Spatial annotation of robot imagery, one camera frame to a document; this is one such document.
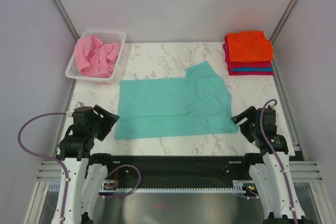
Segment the white plastic basket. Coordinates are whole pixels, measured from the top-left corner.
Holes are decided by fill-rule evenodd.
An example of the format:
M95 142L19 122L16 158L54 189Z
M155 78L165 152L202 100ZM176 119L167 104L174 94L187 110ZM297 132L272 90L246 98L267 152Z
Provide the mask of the white plastic basket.
M121 31L87 30L77 40L65 71L70 79L112 83L117 74L126 34Z

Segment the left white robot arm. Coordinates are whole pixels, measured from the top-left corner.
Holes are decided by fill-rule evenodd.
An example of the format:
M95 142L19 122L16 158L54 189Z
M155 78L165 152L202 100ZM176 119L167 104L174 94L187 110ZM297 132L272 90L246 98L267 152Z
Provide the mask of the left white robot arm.
M111 132L119 116L95 105L76 108L72 118L59 144L62 171L52 223L92 223L101 185L115 173L111 154L91 150L95 139L103 141Z

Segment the teal t shirt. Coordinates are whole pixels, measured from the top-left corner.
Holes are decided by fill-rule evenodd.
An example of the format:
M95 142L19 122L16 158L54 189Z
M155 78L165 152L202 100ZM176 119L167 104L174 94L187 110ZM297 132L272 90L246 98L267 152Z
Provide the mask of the teal t shirt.
M207 61L182 78L124 80L114 138L233 134L231 95Z

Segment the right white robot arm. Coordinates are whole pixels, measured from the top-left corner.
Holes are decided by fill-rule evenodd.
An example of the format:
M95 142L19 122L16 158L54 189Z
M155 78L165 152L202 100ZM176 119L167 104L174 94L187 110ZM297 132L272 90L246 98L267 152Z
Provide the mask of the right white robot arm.
M242 135L255 143L259 153L244 155L241 174L252 179L264 211L264 223L312 223L295 192L287 141L277 133L276 111L250 106L232 117Z

